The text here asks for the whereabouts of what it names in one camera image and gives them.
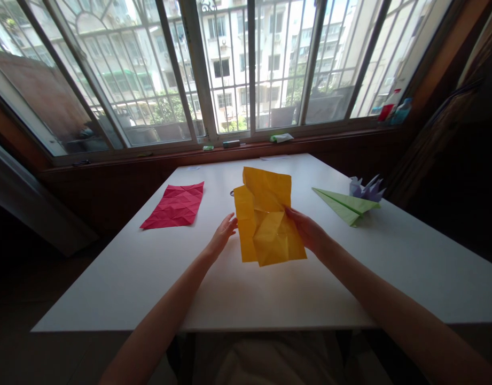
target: wooden wall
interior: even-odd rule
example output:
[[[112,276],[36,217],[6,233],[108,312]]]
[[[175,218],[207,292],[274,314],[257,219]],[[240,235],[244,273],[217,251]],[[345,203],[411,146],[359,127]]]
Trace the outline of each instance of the wooden wall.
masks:
[[[308,152],[346,175],[388,175],[402,155],[405,132],[330,135],[238,149],[194,151],[112,164],[65,167],[38,178],[100,235],[119,231],[179,166]]]
[[[58,140],[79,139],[90,118],[57,67],[0,52],[0,69]]]

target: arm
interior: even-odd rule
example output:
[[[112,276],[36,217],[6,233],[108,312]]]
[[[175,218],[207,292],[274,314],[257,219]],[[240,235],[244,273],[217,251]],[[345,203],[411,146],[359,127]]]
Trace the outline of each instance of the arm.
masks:
[[[358,262],[309,217],[286,211],[304,245],[434,383],[492,383],[492,367],[442,321]]]
[[[235,234],[237,218],[224,218],[212,240],[128,337],[100,385],[146,383],[183,322],[208,269]]]

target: blue bottle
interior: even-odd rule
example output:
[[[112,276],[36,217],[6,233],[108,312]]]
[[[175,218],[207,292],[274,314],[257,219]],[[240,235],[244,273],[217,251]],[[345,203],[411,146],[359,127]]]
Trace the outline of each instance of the blue bottle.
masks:
[[[395,110],[394,116],[392,116],[392,120],[390,121],[392,126],[399,125],[404,122],[411,111],[412,100],[413,98],[406,98],[404,99],[404,103],[397,107],[397,110]]]

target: red bottle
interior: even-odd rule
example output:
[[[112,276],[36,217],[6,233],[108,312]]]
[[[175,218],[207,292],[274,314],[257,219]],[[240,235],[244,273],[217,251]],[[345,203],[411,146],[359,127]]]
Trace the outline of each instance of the red bottle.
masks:
[[[401,92],[400,88],[394,90],[394,93],[390,95],[390,97],[386,100],[385,105],[381,110],[381,114],[379,115],[378,121],[385,121],[388,115],[391,113],[392,109],[395,106],[395,100],[397,99],[397,94]]]

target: green paper airplane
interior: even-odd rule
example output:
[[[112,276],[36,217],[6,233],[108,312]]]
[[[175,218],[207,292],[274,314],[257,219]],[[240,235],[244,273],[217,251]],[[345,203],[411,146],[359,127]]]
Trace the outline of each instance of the green paper airplane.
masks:
[[[364,212],[367,212],[370,209],[381,208],[379,203],[367,201],[366,199],[355,198],[315,187],[312,187],[312,190],[315,191],[317,195],[344,220],[345,223],[353,227],[356,227],[356,220],[361,218]]]

